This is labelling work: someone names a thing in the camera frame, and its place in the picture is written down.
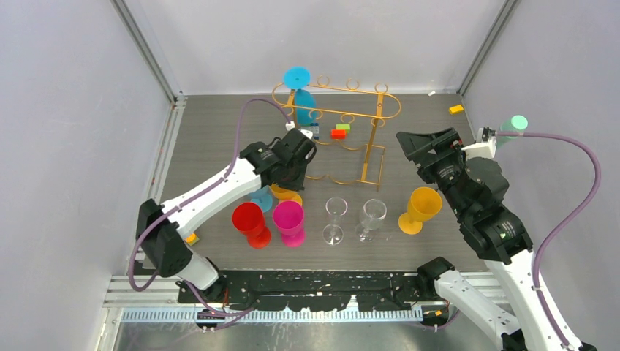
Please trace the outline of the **yellow back wine glass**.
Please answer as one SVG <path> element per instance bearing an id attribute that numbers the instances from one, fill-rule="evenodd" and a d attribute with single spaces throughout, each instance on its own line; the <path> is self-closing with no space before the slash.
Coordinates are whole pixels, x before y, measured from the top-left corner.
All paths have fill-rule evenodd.
<path id="1" fill-rule="evenodd" d="M 302 197 L 296 191 L 281 188 L 276 184 L 270 185 L 270 190 L 279 203 L 284 201 L 294 201 L 299 205 L 303 205 Z"/>

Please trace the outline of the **teal back wine glass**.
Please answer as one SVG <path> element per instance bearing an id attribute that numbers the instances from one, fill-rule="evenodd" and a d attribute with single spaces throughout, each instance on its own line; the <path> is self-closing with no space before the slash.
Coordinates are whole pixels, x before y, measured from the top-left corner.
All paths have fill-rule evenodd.
<path id="1" fill-rule="evenodd" d="M 273 206 L 273 196 L 268 186 L 264 186 L 263 188 L 250 193 L 249 199 L 252 203 L 258 205 L 263 213 L 271 210 Z"/>

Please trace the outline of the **orange front wine glass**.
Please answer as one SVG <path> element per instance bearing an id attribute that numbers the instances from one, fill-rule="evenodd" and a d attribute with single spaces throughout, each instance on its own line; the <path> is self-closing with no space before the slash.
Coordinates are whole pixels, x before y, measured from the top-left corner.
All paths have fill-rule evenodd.
<path id="1" fill-rule="evenodd" d="M 398 226 L 407 235 L 416 235 L 423 223 L 433 219 L 442 209 L 442 198 L 430 187 L 415 189 L 407 203 L 407 211 L 398 218 Z"/>

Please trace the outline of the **magenta wine glass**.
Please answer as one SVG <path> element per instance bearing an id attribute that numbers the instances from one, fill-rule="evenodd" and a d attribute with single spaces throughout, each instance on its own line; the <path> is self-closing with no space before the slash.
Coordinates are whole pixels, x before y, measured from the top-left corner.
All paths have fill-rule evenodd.
<path id="1" fill-rule="evenodd" d="M 304 230 L 305 212 L 299 203 L 286 200 L 273 211 L 273 222 L 285 246 L 299 247 L 306 239 Z"/>

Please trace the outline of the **blue back wine glass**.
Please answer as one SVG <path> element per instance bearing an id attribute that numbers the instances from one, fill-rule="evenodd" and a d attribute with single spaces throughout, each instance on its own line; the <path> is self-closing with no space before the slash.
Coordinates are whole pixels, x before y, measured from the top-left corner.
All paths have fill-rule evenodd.
<path id="1" fill-rule="evenodd" d="M 306 90 L 311 81 L 311 73 L 304 67 L 293 67 L 283 75 L 284 85 L 294 91 L 297 120 L 302 126 L 311 125 L 316 121 L 318 112 L 313 111 L 317 106 L 315 98 Z"/>

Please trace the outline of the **clear wine glass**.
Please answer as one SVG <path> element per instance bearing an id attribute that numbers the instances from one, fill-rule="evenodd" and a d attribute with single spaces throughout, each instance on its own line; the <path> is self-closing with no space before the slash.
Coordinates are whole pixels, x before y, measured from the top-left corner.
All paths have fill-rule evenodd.
<path id="1" fill-rule="evenodd" d="M 328 245 L 335 246 L 342 242 L 344 231 L 341 227 L 342 217 L 347 213 L 347 201 L 341 197 L 332 197 L 325 203 L 329 222 L 323 229 L 323 238 Z"/>
<path id="2" fill-rule="evenodd" d="M 377 236 L 387 215 L 387 206 L 379 199 L 367 200 L 360 210 L 359 224 L 355 234 L 363 243 L 371 242 Z"/>

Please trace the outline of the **red back wine glass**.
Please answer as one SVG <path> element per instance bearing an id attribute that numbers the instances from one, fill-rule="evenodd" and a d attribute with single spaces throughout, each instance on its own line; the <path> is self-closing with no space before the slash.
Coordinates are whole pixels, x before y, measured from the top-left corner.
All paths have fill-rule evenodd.
<path id="1" fill-rule="evenodd" d="M 241 203 L 232 213 L 232 224 L 252 248 L 262 249 L 271 242 L 271 232 L 256 203 Z"/>

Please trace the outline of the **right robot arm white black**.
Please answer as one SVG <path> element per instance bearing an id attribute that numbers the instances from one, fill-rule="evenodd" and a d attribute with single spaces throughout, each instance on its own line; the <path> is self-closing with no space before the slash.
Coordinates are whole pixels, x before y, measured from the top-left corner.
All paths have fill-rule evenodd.
<path id="1" fill-rule="evenodd" d="M 511 311 L 484 296 L 443 257 L 418 268 L 417 290 L 427 300 L 448 301 L 498 350 L 590 350 L 545 286 L 540 263 L 546 244 L 535 247 L 523 222 L 503 203 L 509 184 L 494 159 L 497 140 L 517 136 L 484 127 L 477 141 L 465 146 L 453 128 L 397 133 L 405 157 L 444 195 L 464 240 L 491 270 Z"/>

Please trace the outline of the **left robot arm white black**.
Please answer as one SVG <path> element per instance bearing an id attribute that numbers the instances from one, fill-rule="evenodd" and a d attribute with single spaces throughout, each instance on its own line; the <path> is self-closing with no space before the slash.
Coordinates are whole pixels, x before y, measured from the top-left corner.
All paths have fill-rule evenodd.
<path id="1" fill-rule="evenodd" d="M 224 283 L 216 266 L 186 242 L 204 222 L 231 203 L 265 186 L 303 189 L 306 168 L 317 152 L 310 131 L 291 129 L 271 143 L 255 142 L 237 152 L 222 171 L 188 192 L 158 204 L 140 205 L 136 246 L 154 264 L 159 276 L 177 276 L 191 283 L 206 302 L 217 302 Z"/>

